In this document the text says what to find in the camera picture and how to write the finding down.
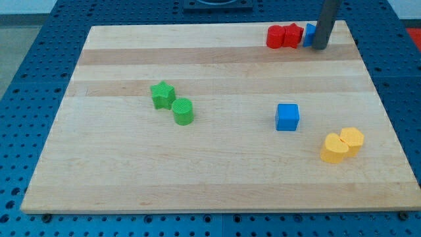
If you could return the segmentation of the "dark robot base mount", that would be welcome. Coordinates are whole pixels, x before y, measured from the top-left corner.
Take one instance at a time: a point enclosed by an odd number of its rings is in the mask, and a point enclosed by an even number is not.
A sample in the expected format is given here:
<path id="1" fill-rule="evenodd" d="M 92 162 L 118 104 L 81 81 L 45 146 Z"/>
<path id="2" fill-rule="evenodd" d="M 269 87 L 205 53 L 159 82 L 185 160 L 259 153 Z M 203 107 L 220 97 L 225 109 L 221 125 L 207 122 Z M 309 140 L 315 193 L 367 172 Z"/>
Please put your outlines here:
<path id="1" fill-rule="evenodd" d="M 219 11 L 219 10 L 251 10 L 253 0 L 183 0 L 184 12 Z"/>

